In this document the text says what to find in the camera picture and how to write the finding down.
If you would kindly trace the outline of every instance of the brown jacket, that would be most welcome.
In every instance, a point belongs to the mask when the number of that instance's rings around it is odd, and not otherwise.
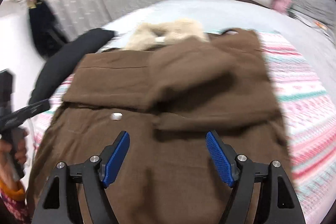
[[[215,129],[252,160],[290,173],[282,117],[253,31],[150,51],[89,54],[45,133],[31,171],[34,207],[60,161],[84,162],[122,130],[131,145],[106,190],[120,224],[217,224],[230,189],[205,145]],[[111,114],[122,113],[112,120]],[[83,219],[91,223],[82,188]],[[256,208],[253,197],[249,222]]]

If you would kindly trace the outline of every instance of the metal bolt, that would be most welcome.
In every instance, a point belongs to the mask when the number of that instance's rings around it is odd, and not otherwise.
[[[112,113],[111,114],[111,120],[119,121],[119,120],[121,120],[122,116],[123,115],[119,112]]]
[[[280,162],[278,162],[277,160],[274,160],[272,162],[272,164],[273,164],[274,167],[280,167],[281,166]]]
[[[240,160],[240,161],[245,161],[245,160],[247,160],[247,157],[245,156],[245,155],[238,155],[238,160]]]
[[[64,162],[59,162],[59,163],[57,163],[57,165],[56,165],[56,167],[58,168],[58,169],[61,169],[61,168],[63,168],[65,166],[65,163]]]
[[[92,156],[90,158],[90,162],[97,162],[97,161],[99,161],[99,156]]]

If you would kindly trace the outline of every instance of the bed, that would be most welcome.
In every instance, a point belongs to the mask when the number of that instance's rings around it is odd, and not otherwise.
[[[199,21],[207,33],[232,27],[258,33],[283,113],[294,183],[306,223],[321,223],[336,198],[335,45],[303,22],[251,3],[164,0],[102,26],[119,35],[99,52],[124,47],[141,22],[161,23],[181,17]],[[51,109],[33,118],[36,150],[72,78],[70,75],[55,91]]]

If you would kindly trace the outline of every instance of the light blue bed sheet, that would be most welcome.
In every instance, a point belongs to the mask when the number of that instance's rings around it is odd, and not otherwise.
[[[282,34],[307,59],[336,104],[334,44],[299,20],[264,7],[236,0],[165,0],[128,14],[104,28],[119,32],[121,38],[113,42],[113,47],[122,48],[141,22],[156,24],[183,17],[199,21],[208,33],[243,28]]]

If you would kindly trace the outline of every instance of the colorful knitted blanket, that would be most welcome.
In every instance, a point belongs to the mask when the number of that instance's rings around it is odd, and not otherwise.
[[[336,110],[318,76],[282,35],[257,32],[288,136],[293,178],[307,224],[318,224],[336,198]],[[38,149],[70,75],[34,119]]]

